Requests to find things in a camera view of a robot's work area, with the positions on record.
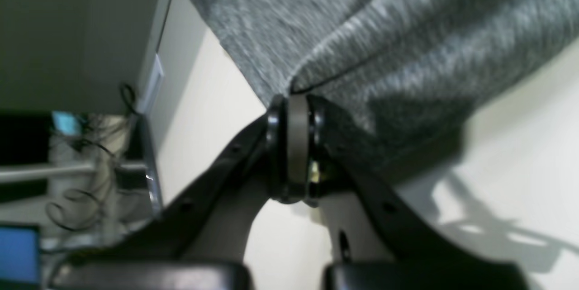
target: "gray heathered fabric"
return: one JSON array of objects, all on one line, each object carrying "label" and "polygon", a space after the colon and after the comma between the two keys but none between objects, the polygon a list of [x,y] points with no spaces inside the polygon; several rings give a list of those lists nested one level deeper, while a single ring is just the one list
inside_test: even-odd
[{"label": "gray heathered fabric", "polygon": [[579,33],[579,0],[192,0],[263,103],[311,92],[375,168]]}]

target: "screw hole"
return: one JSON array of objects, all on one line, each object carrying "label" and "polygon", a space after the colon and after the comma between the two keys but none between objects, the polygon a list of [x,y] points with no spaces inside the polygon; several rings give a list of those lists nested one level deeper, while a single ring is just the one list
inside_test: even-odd
[{"label": "screw hole", "polygon": [[346,234],[342,230],[340,230],[338,240],[340,242],[340,253],[342,255],[342,261],[344,262],[352,261],[350,244],[348,243],[348,238],[346,237]]},{"label": "screw hole", "polygon": [[396,207],[388,202],[382,203],[382,208],[388,213],[396,213],[397,212]]},{"label": "screw hole", "polygon": [[191,199],[184,199],[179,208],[181,212],[189,212],[193,209],[193,206],[193,201],[191,201]]}]

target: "cable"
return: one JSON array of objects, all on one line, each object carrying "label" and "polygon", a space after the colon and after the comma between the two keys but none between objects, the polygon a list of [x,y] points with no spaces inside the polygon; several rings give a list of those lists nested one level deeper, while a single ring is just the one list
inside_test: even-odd
[{"label": "cable", "polygon": [[[87,145],[95,146],[100,150],[103,150],[103,152],[105,152],[110,157],[110,165],[111,165],[108,169],[109,176],[106,178],[106,180],[100,183],[97,187],[93,188],[92,190],[85,191],[81,189],[68,189],[64,191],[64,193],[62,194],[64,199],[72,202],[81,202],[87,200],[95,202],[97,210],[95,214],[92,214],[91,217],[89,217],[88,219],[83,220],[80,223],[72,226],[68,223],[66,209],[62,205],[55,202],[46,204],[45,206],[46,215],[52,221],[53,224],[62,228],[63,230],[69,232],[80,232],[89,230],[93,228],[97,223],[99,223],[105,216],[104,204],[107,201],[107,198],[111,193],[111,190],[114,188],[114,180],[113,180],[114,176],[112,174],[112,171],[114,170],[114,166],[118,164],[118,157],[120,156],[120,153],[114,153],[110,151],[109,148],[104,146],[102,143],[109,140],[113,135],[116,134],[119,134],[117,137],[121,137],[123,134],[120,133],[120,131],[125,130],[129,126],[128,122],[129,116],[133,114],[138,114],[134,107],[137,100],[134,89],[131,86],[129,86],[129,84],[123,83],[119,86],[119,90],[121,99],[128,109],[128,114],[120,123],[117,123],[116,125],[112,126],[106,126],[107,118],[105,115],[90,114],[86,116],[77,116],[79,123],[83,127],[82,129],[83,134],[80,137],[68,137],[56,131],[54,131],[53,133],[58,137],[64,138],[64,140],[67,141],[67,143],[77,152],[81,152],[81,150]],[[104,187],[106,187],[106,189],[103,194],[103,198],[100,200],[97,196],[98,193],[100,193]],[[60,219],[54,216],[53,214],[54,210],[58,210],[58,214],[60,214]]]},{"label": "cable", "polygon": [[129,86],[129,84],[126,83],[122,83],[120,84],[119,89],[120,97],[123,100],[124,105],[129,110],[129,113],[139,114],[134,107],[135,103],[137,102],[137,94],[135,93],[135,90],[132,88],[132,86]]},{"label": "cable", "polygon": [[[89,223],[81,222],[81,223],[79,223],[79,226],[67,226],[66,225],[66,220],[67,220],[66,210],[64,210],[64,207],[62,207],[62,205],[55,203],[55,202],[50,202],[50,203],[46,204],[46,207],[45,207],[46,216],[48,216],[48,218],[50,219],[50,221],[52,221],[53,224],[55,224],[56,226],[58,226],[64,230],[70,231],[70,232],[80,232],[80,231],[89,230],[89,229],[93,228],[93,226],[95,226],[95,224],[100,220],[101,215],[104,213],[103,212],[104,211],[103,210],[103,203],[101,201],[99,201],[99,199],[97,199],[96,196],[89,193],[88,191],[84,191],[84,190],[80,190],[80,189],[68,189],[67,191],[69,191],[69,192],[76,191],[76,192],[80,193],[81,195],[84,195],[87,198],[93,200],[97,204],[96,217],[89,218]],[[73,202],[79,201],[78,197],[66,195],[67,191],[65,191],[65,193],[64,193],[65,199],[73,201]],[[59,222],[57,218],[52,216],[52,213],[50,211],[51,207],[58,209],[58,211],[60,212],[60,216],[62,217],[62,222]]]}]

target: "blue screen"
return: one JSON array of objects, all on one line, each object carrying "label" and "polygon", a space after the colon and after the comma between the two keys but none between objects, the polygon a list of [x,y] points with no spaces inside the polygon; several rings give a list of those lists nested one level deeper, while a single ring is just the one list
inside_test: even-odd
[{"label": "blue screen", "polygon": [[0,280],[39,283],[35,230],[0,226]]},{"label": "blue screen", "polygon": [[54,127],[56,127],[56,129],[58,129],[64,135],[81,134],[81,126],[76,120],[76,117],[71,113],[53,111],[52,120],[54,121]]}]

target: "computer monitor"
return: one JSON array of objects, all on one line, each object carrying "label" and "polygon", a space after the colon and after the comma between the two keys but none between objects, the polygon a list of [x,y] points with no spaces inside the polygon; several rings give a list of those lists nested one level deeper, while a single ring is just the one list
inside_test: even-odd
[{"label": "computer monitor", "polygon": [[0,223],[0,289],[40,287],[38,226]]}]

